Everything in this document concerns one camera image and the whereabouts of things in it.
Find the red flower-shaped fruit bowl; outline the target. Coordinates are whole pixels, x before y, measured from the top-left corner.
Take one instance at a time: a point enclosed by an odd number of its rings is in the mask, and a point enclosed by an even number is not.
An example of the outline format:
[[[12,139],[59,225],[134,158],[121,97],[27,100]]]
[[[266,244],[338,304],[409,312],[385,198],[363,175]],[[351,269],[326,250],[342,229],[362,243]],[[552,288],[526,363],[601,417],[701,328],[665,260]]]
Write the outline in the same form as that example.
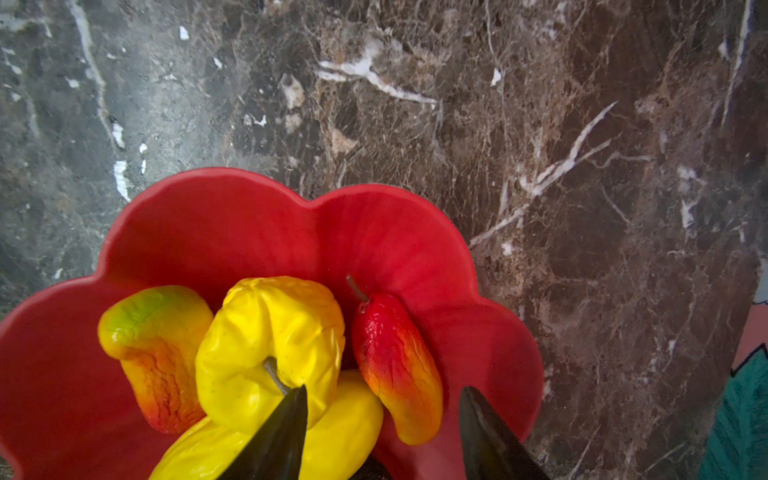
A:
[[[440,369],[439,434],[408,447],[386,422],[375,456],[397,479],[460,479],[462,387],[480,390],[520,438],[543,399],[544,369],[526,325],[482,297],[467,244],[424,198],[386,185],[307,201],[230,168],[171,176],[119,215],[96,271],[51,286],[1,323],[1,454],[18,479],[145,479],[172,444],[137,406],[97,339],[101,315],[146,288],[182,285],[212,309],[250,277],[287,275],[329,288],[346,319],[348,286],[397,296]]]

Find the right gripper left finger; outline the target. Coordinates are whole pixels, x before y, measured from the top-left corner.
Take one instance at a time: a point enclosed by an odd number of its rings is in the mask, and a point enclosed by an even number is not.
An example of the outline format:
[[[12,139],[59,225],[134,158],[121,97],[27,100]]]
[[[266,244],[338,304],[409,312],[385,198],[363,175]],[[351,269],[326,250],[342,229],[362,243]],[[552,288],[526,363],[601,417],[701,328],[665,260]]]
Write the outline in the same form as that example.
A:
[[[298,479],[307,421],[307,390],[301,386],[287,393],[219,479]]]

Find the yellow fake apple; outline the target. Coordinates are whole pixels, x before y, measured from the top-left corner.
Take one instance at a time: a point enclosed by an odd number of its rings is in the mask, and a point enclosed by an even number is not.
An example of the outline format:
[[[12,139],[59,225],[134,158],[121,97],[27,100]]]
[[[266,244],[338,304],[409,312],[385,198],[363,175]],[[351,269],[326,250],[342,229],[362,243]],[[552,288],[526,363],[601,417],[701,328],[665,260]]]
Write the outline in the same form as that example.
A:
[[[345,348],[339,304],[325,286],[293,277],[243,279],[227,293],[196,356],[199,402],[216,425],[255,433],[283,399],[278,381],[305,387],[308,426],[329,410]]]

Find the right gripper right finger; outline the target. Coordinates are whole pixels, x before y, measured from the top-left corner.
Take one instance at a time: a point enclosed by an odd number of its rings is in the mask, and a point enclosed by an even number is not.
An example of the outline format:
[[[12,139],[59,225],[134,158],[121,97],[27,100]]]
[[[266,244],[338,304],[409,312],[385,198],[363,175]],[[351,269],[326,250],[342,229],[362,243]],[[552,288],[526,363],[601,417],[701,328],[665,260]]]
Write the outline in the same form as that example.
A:
[[[477,388],[462,388],[458,418],[467,479],[550,479]]]

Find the red-orange fake mango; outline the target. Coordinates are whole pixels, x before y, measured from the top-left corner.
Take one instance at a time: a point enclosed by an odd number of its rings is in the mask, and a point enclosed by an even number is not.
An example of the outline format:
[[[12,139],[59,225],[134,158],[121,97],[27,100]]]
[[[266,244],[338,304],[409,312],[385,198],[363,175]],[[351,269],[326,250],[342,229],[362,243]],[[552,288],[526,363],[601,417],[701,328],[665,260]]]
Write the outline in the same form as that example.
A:
[[[349,276],[359,299],[351,324],[354,357],[363,379],[388,410],[399,439],[422,445],[440,430],[443,384],[410,314],[395,296],[367,294]]]
[[[174,285],[141,290],[99,320],[102,349],[120,362],[144,418],[163,434],[180,435],[205,416],[195,359],[212,321],[202,297]]]

